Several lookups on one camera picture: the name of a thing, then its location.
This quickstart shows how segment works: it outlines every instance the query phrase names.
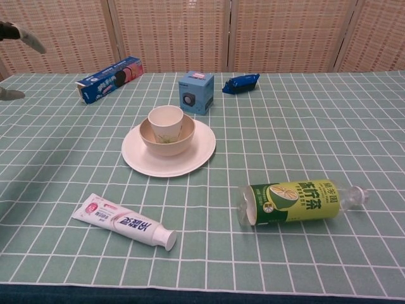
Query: table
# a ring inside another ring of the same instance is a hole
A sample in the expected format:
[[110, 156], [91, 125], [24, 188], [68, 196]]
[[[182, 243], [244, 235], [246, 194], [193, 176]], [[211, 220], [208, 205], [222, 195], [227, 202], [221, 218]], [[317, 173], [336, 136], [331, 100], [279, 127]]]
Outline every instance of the table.
[[[238, 96], [221, 92], [237, 74], [217, 73], [213, 107], [193, 115], [216, 135], [209, 162], [181, 177], [139, 174], [123, 138], [155, 106], [178, 105], [182, 75], [147, 73], [90, 105], [74, 85], [84, 74], [2, 82], [27, 96], [0, 102], [3, 294], [405, 300], [405, 71], [261, 74]], [[330, 220], [239, 225], [238, 186], [323, 178], [369, 189], [369, 203]], [[90, 193], [176, 229], [175, 247], [72, 219]]]

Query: bottle label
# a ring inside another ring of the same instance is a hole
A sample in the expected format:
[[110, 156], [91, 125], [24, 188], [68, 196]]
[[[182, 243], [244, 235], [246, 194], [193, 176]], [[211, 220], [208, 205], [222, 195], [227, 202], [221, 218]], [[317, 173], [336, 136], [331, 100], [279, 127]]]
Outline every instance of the bottle label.
[[253, 185], [256, 224], [335, 217], [340, 199], [330, 180]]

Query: toothpaste cap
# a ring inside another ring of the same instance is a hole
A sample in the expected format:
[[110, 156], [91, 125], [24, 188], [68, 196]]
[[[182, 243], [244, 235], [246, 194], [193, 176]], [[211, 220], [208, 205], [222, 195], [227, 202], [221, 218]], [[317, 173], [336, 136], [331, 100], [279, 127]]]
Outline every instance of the toothpaste cap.
[[158, 225], [153, 233], [153, 243], [165, 247], [166, 251], [170, 251], [176, 243], [177, 232], [167, 230], [162, 225]]

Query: dark table edge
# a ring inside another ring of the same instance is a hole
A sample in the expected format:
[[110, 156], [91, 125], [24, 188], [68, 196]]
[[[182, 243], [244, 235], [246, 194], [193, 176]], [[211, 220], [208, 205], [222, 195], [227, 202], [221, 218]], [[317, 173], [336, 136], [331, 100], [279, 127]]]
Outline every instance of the dark table edge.
[[82, 286], [34, 286], [0, 284], [0, 303], [404, 304], [405, 301], [336, 296], [295, 296], [280, 294], [171, 291], [154, 288], [90, 288]]

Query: white toothpaste tube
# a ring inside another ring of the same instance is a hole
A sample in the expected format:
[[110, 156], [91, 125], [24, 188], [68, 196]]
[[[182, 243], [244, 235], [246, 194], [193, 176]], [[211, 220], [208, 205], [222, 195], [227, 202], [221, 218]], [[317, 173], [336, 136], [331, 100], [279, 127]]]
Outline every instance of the white toothpaste tube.
[[151, 246], [160, 245], [170, 251], [177, 233], [139, 213], [91, 194], [73, 214], [74, 219], [108, 229]]

